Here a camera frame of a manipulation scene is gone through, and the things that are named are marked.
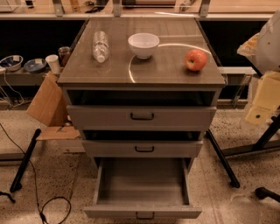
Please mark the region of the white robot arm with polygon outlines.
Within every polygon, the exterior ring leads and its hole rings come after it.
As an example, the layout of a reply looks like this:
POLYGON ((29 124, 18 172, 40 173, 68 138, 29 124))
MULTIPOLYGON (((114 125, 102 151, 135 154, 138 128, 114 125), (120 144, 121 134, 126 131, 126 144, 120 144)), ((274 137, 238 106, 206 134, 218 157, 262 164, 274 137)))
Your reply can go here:
POLYGON ((245 56, 259 72, 280 71, 280 10, 262 29, 239 46, 237 53, 245 56))

